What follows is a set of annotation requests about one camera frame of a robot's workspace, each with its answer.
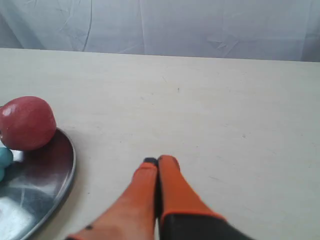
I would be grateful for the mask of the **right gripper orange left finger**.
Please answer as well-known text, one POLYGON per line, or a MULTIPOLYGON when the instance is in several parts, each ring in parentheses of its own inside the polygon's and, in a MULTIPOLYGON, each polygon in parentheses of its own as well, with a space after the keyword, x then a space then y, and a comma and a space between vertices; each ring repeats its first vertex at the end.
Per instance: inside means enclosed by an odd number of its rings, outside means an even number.
POLYGON ((68 240, 153 240, 158 161, 143 160, 122 195, 94 222, 68 240))

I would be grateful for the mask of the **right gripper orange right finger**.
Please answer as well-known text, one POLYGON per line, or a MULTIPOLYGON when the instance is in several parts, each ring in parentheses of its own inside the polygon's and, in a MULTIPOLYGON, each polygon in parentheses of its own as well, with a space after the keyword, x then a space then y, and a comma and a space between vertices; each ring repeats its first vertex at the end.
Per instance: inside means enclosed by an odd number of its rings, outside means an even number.
POLYGON ((185 180, 175 157, 160 156, 158 173, 162 200, 161 240, 251 239, 202 201, 185 180))

